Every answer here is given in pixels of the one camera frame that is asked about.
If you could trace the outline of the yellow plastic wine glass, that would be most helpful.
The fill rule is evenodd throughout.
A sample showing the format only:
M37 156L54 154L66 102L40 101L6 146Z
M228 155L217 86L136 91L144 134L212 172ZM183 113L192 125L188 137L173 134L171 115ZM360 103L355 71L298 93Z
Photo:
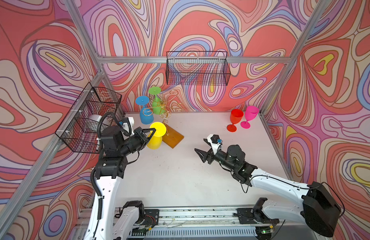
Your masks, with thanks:
M166 134L166 126L161 122L154 122L150 125L150 128L155 129L155 132L154 134L150 134L152 138L147 144L147 147L152 150L157 150L162 144L162 137Z

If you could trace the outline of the blue plastic wine glass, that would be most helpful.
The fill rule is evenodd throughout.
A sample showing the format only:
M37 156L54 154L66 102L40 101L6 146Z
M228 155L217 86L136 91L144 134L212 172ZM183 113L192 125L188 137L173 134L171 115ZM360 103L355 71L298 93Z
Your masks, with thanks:
M135 100L135 103L142 107L139 112L141 123L144 125L150 125L154 121L153 112L146 105L149 103L149 97L141 96Z

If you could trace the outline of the red plastic wine glass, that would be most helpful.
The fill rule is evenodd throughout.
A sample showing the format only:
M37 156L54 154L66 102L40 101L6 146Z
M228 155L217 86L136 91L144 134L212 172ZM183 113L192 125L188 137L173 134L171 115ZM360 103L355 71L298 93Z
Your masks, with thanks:
M236 132L237 131L236 124L238 124L242 120L243 116L244 116L243 111L239 109L232 110L230 115L231 123L227 126L227 130L232 133Z

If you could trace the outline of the pink plastic wine glass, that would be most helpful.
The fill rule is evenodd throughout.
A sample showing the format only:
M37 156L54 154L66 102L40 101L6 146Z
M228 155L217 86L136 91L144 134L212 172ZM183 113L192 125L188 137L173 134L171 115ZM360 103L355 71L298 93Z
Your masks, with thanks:
M254 120L259 114L260 110L255 106L248 106L245 111L245 121L241 122L241 127L249 129L251 127L250 121Z

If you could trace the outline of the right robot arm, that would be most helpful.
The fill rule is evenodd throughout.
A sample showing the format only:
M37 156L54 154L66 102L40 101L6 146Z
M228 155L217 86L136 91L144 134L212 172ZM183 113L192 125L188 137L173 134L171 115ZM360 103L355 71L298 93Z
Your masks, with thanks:
M209 135L205 140L210 146L206 152L195 149L203 163L217 162L242 186L259 188L289 200L289 203L271 202L260 198L252 209L257 222L282 219L306 224L315 233L332 238L339 218L344 214L340 205L328 191L327 183L297 183L270 174L246 161L246 154L239 145L230 145L222 150L223 141L218 135Z

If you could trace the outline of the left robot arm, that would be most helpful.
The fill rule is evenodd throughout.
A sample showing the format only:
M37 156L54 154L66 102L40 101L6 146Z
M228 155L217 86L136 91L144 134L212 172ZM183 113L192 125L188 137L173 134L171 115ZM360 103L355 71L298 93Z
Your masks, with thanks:
M98 162L90 174L95 198L84 235L86 240L126 240L137 225L145 222L142 201L129 201L115 213L117 191L126 167L131 164L127 157L143 150L156 133L156 128L133 130L131 120L118 120L112 112L98 120Z

